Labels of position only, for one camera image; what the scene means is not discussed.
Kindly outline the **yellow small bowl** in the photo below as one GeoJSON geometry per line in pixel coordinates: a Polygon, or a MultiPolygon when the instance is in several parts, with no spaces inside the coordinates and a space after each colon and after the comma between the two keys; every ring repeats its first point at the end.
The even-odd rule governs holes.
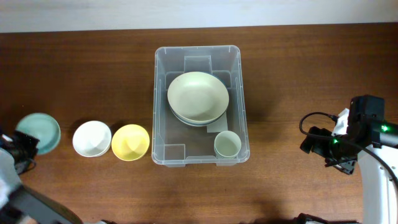
{"type": "Polygon", "coordinates": [[[114,155],[122,161],[136,161],[142,158],[149,149],[149,133],[136,124],[119,128],[111,141],[114,155]]]}

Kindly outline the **mint green small bowl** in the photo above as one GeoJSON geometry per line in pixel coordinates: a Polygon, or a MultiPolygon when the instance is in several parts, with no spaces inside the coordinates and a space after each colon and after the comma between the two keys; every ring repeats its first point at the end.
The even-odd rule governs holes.
{"type": "Polygon", "coordinates": [[[32,113],[23,117],[16,130],[39,140],[38,155],[44,155],[54,150],[61,140],[61,130],[58,122],[45,113],[32,113]]]}

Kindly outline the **white small bowl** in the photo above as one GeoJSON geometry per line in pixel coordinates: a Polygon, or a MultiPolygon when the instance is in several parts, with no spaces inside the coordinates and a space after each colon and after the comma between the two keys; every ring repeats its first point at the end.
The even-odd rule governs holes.
{"type": "Polygon", "coordinates": [[[99,157],[111,146],[110,128],[101,121],[88,121],[75,131],[72,144],[74,150],[83,157],[99,157]]]}

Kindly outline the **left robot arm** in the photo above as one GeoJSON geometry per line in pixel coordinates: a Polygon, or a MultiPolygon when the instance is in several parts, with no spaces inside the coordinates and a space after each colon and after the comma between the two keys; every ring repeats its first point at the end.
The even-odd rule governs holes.
{"type": "Polygon", "coordinates": [[[20,131],[1,133],[1,223],[83,223],[70,209],[23,184],[36,166],[39,140],[20,131]]]}

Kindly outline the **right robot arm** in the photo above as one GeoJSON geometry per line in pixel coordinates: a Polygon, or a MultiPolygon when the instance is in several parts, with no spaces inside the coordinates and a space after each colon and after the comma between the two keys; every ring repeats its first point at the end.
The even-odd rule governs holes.
{"type": "Polygon", "coordinates": [[[351,175],[359,166],[363,185],[363,223],[397,223],[397,125],[384,117],[383,98],[363,95],[351,99],[332,131],[311,127],[300,149],[314,152],[327,167],[351,175]]]}

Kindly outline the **cream cup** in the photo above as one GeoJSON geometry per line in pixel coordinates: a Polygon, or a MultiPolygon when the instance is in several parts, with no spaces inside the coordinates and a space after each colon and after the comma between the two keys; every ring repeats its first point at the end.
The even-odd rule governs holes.
{"type": "Polygon", "coordinates": [[[241,139],[232,131],[222,131],[216,137],[214,141],[214,150],[216,147],[236,147],[241,150],[241,139]]]}

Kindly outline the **mint green cup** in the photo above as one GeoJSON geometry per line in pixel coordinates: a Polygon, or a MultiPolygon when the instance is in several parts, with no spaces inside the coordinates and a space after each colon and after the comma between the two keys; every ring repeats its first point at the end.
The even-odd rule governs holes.
{"type": "Polygon", "coordinates": [[[215,148],[215,154],[217,158],[222,158],[222,159],[233,159],[235,158],[239,153],[239,149],[236,147],[216,147],[215,148]]]}

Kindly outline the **clear plastic storage bin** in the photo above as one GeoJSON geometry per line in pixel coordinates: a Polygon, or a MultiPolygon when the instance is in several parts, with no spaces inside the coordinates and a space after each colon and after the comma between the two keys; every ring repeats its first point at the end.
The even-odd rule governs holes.
{"type": "Polygon", "coordinates": [[[187,164],[233,166],[250,156],[244,102],[241,53],[235,45],[161,47],[155,52],[152,160],[167,167],[187,164]],[[205,72],[219,78],[229,94],[226,110],[228,131],[241,139],[241,150],[233,159],[217,158],[214,141],[218,133],[207,133],[207,126],[190,126],[172,112],[167,90],[179,75],[205,72]]]}

